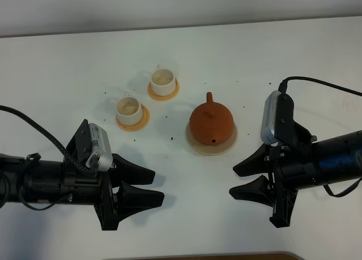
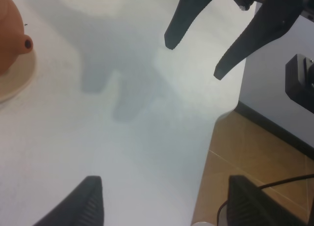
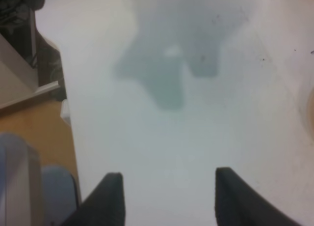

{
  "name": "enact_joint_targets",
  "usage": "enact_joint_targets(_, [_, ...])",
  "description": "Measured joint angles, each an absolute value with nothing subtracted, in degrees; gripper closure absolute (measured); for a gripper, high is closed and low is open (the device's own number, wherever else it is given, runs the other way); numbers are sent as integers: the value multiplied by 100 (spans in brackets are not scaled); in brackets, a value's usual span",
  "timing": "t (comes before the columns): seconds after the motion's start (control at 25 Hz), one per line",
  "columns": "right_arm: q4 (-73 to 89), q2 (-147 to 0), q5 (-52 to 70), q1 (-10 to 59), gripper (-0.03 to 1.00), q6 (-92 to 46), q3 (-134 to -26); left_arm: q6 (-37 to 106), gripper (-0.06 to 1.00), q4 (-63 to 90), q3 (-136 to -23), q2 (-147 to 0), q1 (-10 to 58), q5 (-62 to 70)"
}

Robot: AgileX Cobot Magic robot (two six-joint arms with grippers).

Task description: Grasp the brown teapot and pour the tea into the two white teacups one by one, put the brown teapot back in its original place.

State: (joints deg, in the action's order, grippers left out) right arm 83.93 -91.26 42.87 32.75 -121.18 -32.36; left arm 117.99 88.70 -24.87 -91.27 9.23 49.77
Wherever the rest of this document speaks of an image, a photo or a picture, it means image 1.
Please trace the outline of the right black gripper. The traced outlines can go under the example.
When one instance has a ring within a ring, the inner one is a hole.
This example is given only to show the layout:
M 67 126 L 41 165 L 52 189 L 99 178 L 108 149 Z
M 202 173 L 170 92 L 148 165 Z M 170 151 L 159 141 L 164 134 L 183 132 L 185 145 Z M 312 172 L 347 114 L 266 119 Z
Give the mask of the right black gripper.
M 238 176 L 268 173 L 274 178 L 272 192 L 269 180 L 261 175 L 250 183 L 231 188 L 229 194 L 236 200 L 273 207 L 271 223 L 277 228 L 288 227 L 298 190 L 312 184 L 312 175 L 316 173 L 312 159 L 313 136 L 297 122 L 289 125 L 276 121 L 274 132 L 264 132 L 262 141 L 265 144 L 235 165 L 233 171 Z

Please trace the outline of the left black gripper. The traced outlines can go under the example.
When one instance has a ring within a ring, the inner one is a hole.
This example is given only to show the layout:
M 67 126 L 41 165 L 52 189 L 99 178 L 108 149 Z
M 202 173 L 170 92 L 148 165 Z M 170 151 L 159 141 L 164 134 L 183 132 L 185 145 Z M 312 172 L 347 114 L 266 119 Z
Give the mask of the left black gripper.
M 66 147 L 70 156 L 63 159 L 62 184 L 71 192 L 73 204 L 94 207 L 103 231 L 115 231 L 125 218 L 162 206 L 165 197 L 162 192 L 131 186 L 151 184 L 154 171 L 113 154 L 111 168 L 114 164 L 115 169 L 110 180 L 109 170 L 92 171 L 85 165 L 91 148 L 89 122 L 85 119 Z M 117 204 L 112 186 L 120 186 L 115 194 Z

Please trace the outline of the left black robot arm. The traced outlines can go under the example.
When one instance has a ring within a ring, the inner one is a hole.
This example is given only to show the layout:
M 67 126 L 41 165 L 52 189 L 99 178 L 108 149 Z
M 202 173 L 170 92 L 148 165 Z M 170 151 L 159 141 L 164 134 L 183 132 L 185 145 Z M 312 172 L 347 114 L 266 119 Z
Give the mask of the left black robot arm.
M 63 161 L 43 161 L 1 154 L 1 204 L 20 202 L 34 209 L 45 204 L 92 205 L 104 231 L 114 231 L 125 218 L 162 206 L 165 195 L 140 189 L 155 172 L 112 153 L 104 129 L 84 120 Z

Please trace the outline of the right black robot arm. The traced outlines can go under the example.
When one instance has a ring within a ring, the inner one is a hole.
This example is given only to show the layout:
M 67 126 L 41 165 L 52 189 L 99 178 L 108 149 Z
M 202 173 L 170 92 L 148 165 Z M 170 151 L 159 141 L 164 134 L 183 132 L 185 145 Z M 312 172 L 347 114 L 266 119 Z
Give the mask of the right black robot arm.
M 308 136 L 301 150 L 284 142 L 262 144 L 233 170 L 240 177 L 259 177 L 231 188 L 229 194 L 236 200 L 272 207 L 270 222 L 277 228 L 288 227 L 299 190 L 322 186 L 328 195 L 340 198 L 357 188 L 361 182 L 361 132 L 315 143 Z

